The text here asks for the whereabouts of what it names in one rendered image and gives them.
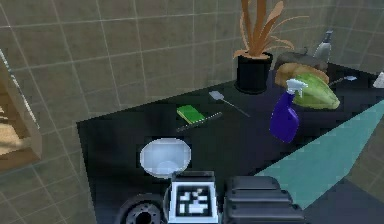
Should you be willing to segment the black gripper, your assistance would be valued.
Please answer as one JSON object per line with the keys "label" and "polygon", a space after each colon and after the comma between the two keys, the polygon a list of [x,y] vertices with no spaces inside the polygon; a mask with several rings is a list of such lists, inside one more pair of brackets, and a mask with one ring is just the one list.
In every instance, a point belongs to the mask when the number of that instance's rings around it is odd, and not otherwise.
{"label": "black gripper", "polygon": [[167,224],[163,197],[145,193],[129,198],[120,207],[114,224]]}

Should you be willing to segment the black kitchen counter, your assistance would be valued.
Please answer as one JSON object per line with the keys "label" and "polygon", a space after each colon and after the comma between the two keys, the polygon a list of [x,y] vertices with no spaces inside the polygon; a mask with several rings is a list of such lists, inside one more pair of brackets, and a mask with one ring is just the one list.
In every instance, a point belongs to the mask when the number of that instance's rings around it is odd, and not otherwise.
{"label": "black kitchen counter", "polygon": [[[119,208],[140,193],[161,194],[169,183],[148,175],[139,163],[141,149],[159,138],[177,138],[191,148],[192,170],[212,171],[219,192],[232,176],[275,177],[295,203],[307,207],[351,169],[384,115],[384,89],[372,86],[372,74],[331,64],[332,86],[340,100],[335,110],[297,108],[300,126],[291,143],[269,132],[272,110],[283,88],[269,81],[259,95],[239,92],[232,82],[217,85],[232,106],[213,100],[208,89],[155,101],[78,123],[78,133],[97,224],[113,224]],[[223,115],[176,132],[188,123],[177,114],[192,105],[206,117]]]}

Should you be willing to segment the white bowl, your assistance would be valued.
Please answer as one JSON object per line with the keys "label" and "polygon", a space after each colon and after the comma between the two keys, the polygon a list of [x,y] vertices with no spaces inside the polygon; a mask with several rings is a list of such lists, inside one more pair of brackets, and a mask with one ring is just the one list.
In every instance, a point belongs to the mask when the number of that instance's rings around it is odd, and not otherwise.
{"label": "white bowl", "polygon": [[184,171],[191,161],[191,148],[177,138],[151,141],[140,152],[139,161],[145,172],[156,178],[168,179],[174,172]]}

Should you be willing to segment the black knife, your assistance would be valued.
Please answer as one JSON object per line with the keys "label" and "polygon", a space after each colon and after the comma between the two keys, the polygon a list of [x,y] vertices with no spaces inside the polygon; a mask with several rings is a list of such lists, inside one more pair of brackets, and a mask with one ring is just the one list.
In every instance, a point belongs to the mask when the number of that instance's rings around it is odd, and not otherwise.
{"label": "black knife", "polygon": [[205,124],[205,123],[207,123],[209,121],[213,121],[215,119],[218,119],[222,115],[223,115],[222,112],[215,113],[215,114],[213,114],[211,116],[208,116],[208,117],[206,117],[206,118],[204,118],[204,119],[202,119],[200,121],[197,121],[197,122],[194,122],[192,124],[187,124],[187,125],[181,126],[179,128],[176,128],[176,132],[182,132],[182,131],[185,131],[185,130],[188,130],[188,129],[200,126],[200,125]]}

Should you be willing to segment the green sponge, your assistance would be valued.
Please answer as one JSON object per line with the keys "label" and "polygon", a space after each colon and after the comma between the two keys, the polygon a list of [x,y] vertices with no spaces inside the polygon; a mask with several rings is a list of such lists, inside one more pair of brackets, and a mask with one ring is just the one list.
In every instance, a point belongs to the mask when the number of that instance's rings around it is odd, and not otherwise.
{"label": "green sponge", "polygon": [[177,114],[181,116],[188,124],[199,122],[205,118],[196,108],[192,105],[180,106],[176,110]]}

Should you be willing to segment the grey spatula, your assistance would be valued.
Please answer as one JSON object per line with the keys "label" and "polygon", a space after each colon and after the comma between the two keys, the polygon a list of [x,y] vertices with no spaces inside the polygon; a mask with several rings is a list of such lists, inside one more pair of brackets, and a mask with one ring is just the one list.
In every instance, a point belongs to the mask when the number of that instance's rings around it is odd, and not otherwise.
{"label": "grey spatula", "polygon": [[224,99],[224,95],[221,94],[219,91],[210,91],[209,92],[209,95],[216,101],[223,101],[224,103],[232,106],[233,108],[235,108],[237,111],[239,111],[240,113],[242,113],[243,115],[249,117],[249,114],[244,112],[242,109],[240,109],[239,107],[237,107],[236,105],[228,102],[227,100]]}

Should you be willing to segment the wooden framed window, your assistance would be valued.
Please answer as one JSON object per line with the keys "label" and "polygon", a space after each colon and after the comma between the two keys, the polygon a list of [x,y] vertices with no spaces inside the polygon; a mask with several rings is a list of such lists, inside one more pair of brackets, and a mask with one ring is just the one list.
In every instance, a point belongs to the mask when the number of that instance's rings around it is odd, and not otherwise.
{"label": "wooden framed window", "polygon": [[0,49],[0,173],[41,159],[40,126]]}

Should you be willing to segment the blue spray bottle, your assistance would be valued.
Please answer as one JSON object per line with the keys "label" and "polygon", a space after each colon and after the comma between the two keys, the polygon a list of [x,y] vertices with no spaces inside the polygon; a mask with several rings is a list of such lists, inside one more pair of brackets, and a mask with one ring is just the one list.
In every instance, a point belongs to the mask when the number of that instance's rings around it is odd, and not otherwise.
{"label": "blue spray bottle", "polygon": [[303,96],[303,89],[308,85],[297,79],[286,81],[287,89],[277,101],[270,120],[270,133],[284,143],[290,143],[298,130],[299,118],[292,108],[296,93]]}

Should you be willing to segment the orange plant in black pot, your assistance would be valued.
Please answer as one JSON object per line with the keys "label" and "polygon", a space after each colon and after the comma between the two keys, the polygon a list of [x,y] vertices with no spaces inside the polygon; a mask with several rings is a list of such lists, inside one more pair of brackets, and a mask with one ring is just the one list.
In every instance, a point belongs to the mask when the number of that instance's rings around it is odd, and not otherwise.
{"label": "orange plant in black pot", "polygon": [[233,53],[237,60],[235,87],[240,92],[257,95],[267,90],[267,81],[273,61],[270,50],[285,48],[293,50],[294,44],[281,39],[273,32],[282,24],[299,19],[299,16],[279,21],[285,4],[279,0],[270,12],[267,12],[267,0],[256,0],[256,18],[251,21],[251,0],[241,0],[239,30],[244,45]]}

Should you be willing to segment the brown bread loaf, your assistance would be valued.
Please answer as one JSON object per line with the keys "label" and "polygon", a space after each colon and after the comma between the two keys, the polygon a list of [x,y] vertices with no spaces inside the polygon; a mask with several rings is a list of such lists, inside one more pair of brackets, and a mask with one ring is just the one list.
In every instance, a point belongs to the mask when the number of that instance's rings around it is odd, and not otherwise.
{"label": "brown bread loaf", "polygon": [[325,72],[311,66],[298,63],[285,63],[281,65],[276,71],[274,82],[278,86],[286,87],[286,81],[288,79],[295,78],[297,75],[307,73],[319,77],[326,84],[329,83],[329,77]]}

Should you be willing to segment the green lettuce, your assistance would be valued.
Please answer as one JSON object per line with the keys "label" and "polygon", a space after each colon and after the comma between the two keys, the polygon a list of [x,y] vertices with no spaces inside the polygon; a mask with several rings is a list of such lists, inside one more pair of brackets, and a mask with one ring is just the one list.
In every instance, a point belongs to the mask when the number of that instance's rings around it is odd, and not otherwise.
{"label": "green lettuce", "polygon": [[318,76],[304,73],[295,77],[296,80],[304,82],[307,87],[302,94],[297,93],[293,103],[312,109],[337,109],[340,101],[330,87]]}

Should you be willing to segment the dark grey pan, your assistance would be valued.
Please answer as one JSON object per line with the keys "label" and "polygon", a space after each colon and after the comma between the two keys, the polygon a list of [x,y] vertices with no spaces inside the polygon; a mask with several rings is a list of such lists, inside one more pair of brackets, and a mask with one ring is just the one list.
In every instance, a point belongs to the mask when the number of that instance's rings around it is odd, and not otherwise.
{"label": "dark grey pan", "polygon": [[298,63],[313,67],[315,69],[326,72],[328,69],[328,64],[316,57],[308,55],[307,52],[284,52],[281,53],[275,62],[274,69],[277,70],[281,65],[285,63]]}

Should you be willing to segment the grey spoon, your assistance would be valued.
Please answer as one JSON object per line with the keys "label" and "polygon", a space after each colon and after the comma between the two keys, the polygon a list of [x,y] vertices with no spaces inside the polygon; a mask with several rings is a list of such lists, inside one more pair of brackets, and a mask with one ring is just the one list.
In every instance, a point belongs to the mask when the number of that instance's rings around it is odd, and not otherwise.
{"label": "grey spoon", "polygon": [[332,81],[332,82],[330,82],[329,84],[328,84],[328,86],[333,86],[333,85],[335,85],[335,84],[337,84],[337,83],[340,83],[340,82],[342,82],[342,81],[354,81],[354,80],[357,80],[357,77],[356,76],[344,76],[344,77],[342,77],[342,78],[339,78],[339,79],[337,79],[337,80],[335,80],[335,81]]}

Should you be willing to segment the grey soap dispenser bottle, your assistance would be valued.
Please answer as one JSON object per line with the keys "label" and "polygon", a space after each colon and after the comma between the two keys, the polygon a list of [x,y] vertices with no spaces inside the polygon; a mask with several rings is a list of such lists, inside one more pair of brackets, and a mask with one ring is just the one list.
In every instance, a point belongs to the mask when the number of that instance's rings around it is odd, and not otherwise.
{"label": "grey soap dispenser bottle", "polygon": [[322,42],[318,45],[317,49],[315,50],[313,56],[315,58],[318,58],[324,62],[328,62],[330,58],[331,53],[331,36],[333,31],[328,30],[325,32],[325,36],[322,40]]}

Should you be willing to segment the white pointed object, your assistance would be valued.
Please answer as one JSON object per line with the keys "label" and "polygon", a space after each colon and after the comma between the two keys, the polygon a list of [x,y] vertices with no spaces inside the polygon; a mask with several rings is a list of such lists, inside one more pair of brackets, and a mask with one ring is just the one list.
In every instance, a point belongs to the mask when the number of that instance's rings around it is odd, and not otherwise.
{"label": "white pointed object", "polygon": [[384,89],[384,71],[380,72],[377,76],[376,80],[372,84],[374,88],[382,88]]}

